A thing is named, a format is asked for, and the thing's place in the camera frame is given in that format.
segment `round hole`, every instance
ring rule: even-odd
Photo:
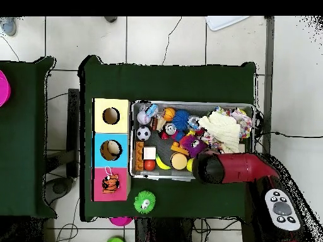
[[[102,118],[106,124],[114,125],[114,124],[117,124],[118,121],[120,120],[120,113],[116,108],[107,108],[102,113]]]
[[[121,153],[121,145],[115,140],[108,140],[102,143],[100,148],[101,156],[107,161],[117,160]]]

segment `dark green tablecloth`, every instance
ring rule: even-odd
[[[231,66],[137,66],[104,65],[87,57],[79,67],[85,111],[81,113],[81,213],[89,217],[140,216],[134,197],[142,190],[156,195],[156,207],[149,217],[245,217],[245,184],[202,185],[197,181],[158,181],[133,178],[128,200],[92,202],[91,194],[91,99],[198,101],[222,103],[254,102],[255,64]]]
[[[46,74],[54,58],[0,61],[11,96],[0,107],[0,215],[54,217],[42,199]]]

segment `black and white ball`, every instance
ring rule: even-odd
[[[140,141],[147,141],[150,138],[150,129],[147,126],[141,126],[137,130],[137,137]]]

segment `toy bin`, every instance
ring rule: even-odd
[[[171,107],[175,110],[186,110],[190,113],[190,115],[196,115],[198,117],[205,116],[208,112],[214,111],[214,108],[217,106],[222,107],[223,109],[234,109],[239,108],[243,110],[247,116],[252,119],[252,130],[250,133],[250,137],[247,139],[241,139],[240,143],[244,144],[245,152],[252,152],[254,150],[254,124],[255,124],[255,113],[254,107],[250,104],[236,104],[236,103],[199,103],[199,102],[165,102],[165,101],[149,101],[149,103],[142,103],[142,101],[134,101],[131,104],[131,118],[133,121],[133,125],[131,127],[130,132],[130,159],[129,159],[129,171],[132,177],[136,178],[166,178],[166,179],[174,179],[174,180],[183,180],[190,181],[194,179],[192,173],[184,168],[183,170],[176,170],[174,168],[170,168],[169,170],[164,170],[159,168],[156,164],[155,169],[153,171],[147,171],[143,168],[143,170],[136,170],[136,158],[140,156],[138,154],[138,150],[141,151],[141,148],[138,149],[138,145],[142,146],[142,142],[137,136],[136,132],[141,126],[137,120],[137,114],[140,111],[140,107],[145,104],[146,106],[150,104],[157,104],[158,110],[162,111],[164,108]],[[160,157],[161,161],[167,166],[172,166],[170,159],[175,151],[171,150],[171,146],[174,140],[172,138],[168,138],[163,140],[158,135],[158,131],[151,131],[150,138],[144,142],[144,147],[155,147],[156,153]]]

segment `pink lid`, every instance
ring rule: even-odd
[[[0,107],[9,99],[10,92],[10,85],[7,78],[4,73],[0,71]]]
[[[115,217],[110,218],[110,222],[114,224],[115,226],[126,226],[127,224],[130,224],[132,221],[132,218],[130,217]]]

